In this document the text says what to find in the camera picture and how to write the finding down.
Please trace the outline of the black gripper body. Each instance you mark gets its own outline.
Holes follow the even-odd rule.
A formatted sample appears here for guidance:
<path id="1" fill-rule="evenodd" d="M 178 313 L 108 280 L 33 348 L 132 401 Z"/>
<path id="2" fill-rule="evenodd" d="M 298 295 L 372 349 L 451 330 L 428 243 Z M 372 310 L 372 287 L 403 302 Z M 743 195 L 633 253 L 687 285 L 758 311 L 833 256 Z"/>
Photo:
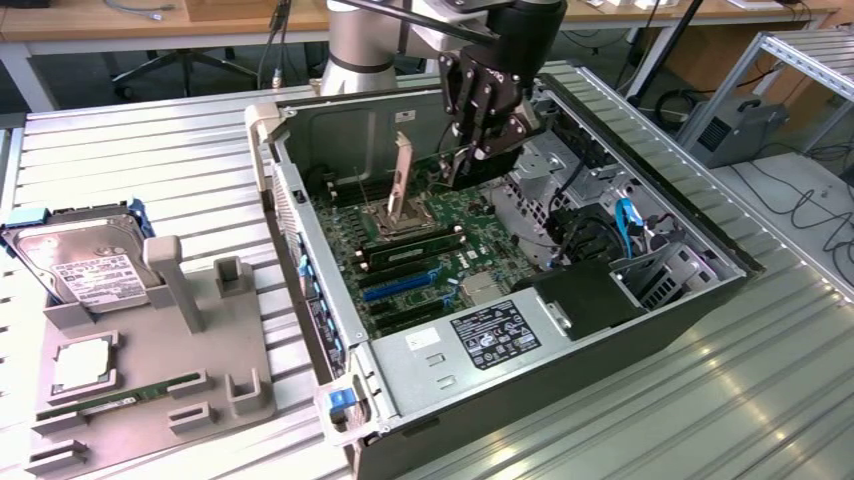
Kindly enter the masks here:
<path id="1" fill-rule="evenodd" d="M 490 45 L 464 47 L 464 58 L 486 69 L 483 77 L 524 89 L 542 68 L 567 10 L 566 1 L 495 1 L 486 26 L 498 35 Z"/>

